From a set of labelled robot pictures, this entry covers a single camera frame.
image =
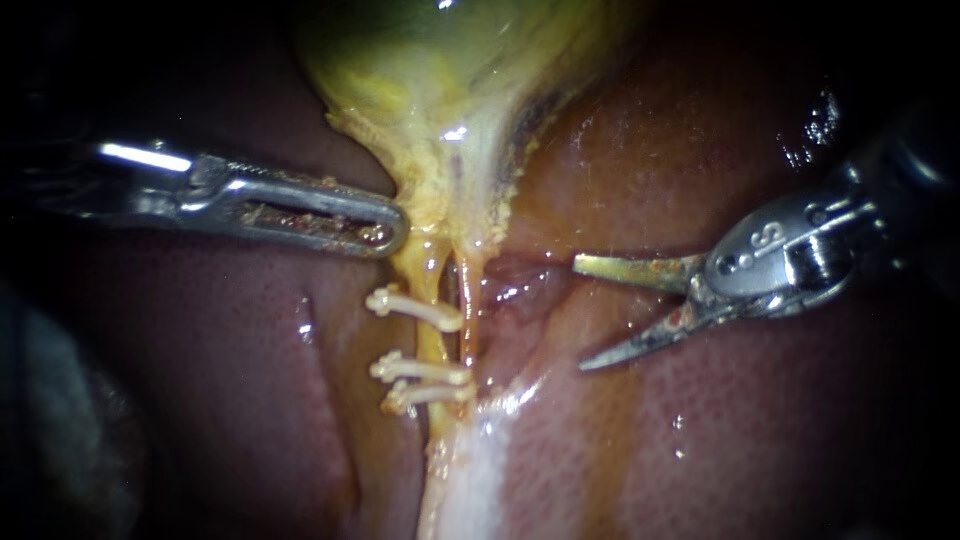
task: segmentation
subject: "scissors blade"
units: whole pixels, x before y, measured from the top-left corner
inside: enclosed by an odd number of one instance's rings
[[[593,371],[649,355],[699,330],[736,318],[737,309],[737,305],[715,296],[698,272],[690,279],[683,304],[639,334],[582,360],[578,367],[580,371]]]
[[[655,289],[686,294],[690,278],[703,267],[705,254],[673,258],[631,259],[580,253],[573,259],[573,271],[585,275]]]

